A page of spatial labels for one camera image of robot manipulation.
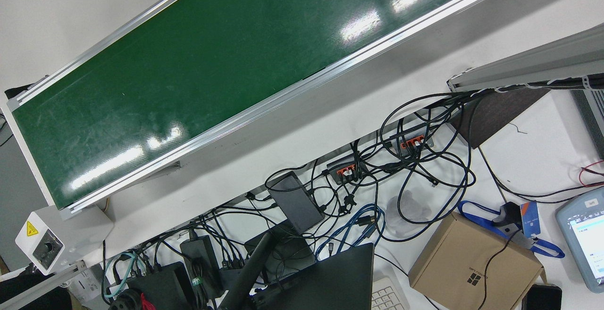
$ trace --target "brown cardboard box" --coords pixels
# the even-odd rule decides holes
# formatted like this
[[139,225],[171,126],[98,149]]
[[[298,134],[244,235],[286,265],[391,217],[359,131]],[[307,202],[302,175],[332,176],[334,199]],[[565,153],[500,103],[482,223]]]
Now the brown cardboard box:
[[[409,272],[412,288],[450,310],[476,310],[485,296],[485,266],[505,240],[459,213],[443,219]],[[543,266],[530,250],[509,243],[487,270],[483,310],[511,310]]]

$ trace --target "blue lanyard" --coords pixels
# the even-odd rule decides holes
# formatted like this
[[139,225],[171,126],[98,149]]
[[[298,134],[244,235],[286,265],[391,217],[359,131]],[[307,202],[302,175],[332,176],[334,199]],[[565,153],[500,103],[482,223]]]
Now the blue lanyard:
[[[508,239],[508,235],[506,233],[504,233],[503,231],[501,231],[499,228],[496,228],[495,226],[493,226],[493,222],[492,220],[489,219],[485,219],[482,217],[478,217],[475,215],[471,215],[469,213],[466,213],[463,211],[463,205],[466,204],[472,204],[475,207],[478,207],[479,209],[482,209],[483,211],[487,211],[489,213],[492,213],[494,215],[499,215],[500,212],[496,211],[494,209],[489,209],[488,207],[485,207],[483,205],[480,205],[478,203],[472,202],[472,201],[462,201],[459,203],[459,205],[457,206],[457,210],[459,211],[459,213],[461,213],[462,216],[468,218],[469,220],[471,220],[472,222],[474,222],[475,224],[478,224],[479,226],[484,227],[485,229],[491,231],[492,233],[499,235],[500,237],[504,237],[505,239]],[[556,255],[550,254],[549,252],[543,250],[541,247],[544,248],[548,248],[554,252],[557,252]],[[552,257],[552,258],[564,258],[565,254],[564,252],[555,244],[550,243],[548,241],[544,241],[543,239],[537,239],[534,243],[533,246],[530,248],[530,250],[534,253],[538,253],[538,254],[542,254],[544,256],[547,257]]]

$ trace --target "blue card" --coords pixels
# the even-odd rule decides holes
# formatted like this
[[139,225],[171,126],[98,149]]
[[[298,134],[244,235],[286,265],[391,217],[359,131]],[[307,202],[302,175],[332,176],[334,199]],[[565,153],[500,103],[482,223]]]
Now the blue card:
[[535,237],[541,233],[536,202],[530,201],[520,205],[520,215],[522,215],[522,232],[526,238]]

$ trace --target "clear plastic bag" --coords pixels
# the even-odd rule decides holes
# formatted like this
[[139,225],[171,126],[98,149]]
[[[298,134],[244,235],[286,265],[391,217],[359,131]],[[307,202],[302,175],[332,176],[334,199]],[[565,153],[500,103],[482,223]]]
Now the clear plastic bag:
[[[402,238],[408,233],[415,232],[423,227],[422,224],[412,224],[401,218],[397,208],[398,196],[395,196],[386,204],[386,231],[390,235]],[[406,218],[417,222],[425,222],[431,214],[430,207],[421,204],[413,198],[412,192],[409,190],[403,191],[401,196],[401,212]]]

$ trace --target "green cable tie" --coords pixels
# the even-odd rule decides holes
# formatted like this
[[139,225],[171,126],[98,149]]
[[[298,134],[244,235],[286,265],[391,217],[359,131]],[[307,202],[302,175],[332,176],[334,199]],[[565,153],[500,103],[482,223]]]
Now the green cable tie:
[[202,283],[202,278],[201,277],[195,277],[195,278],[193,278],[191,280],[191,284],[193,286],[200,285],[201,283]]

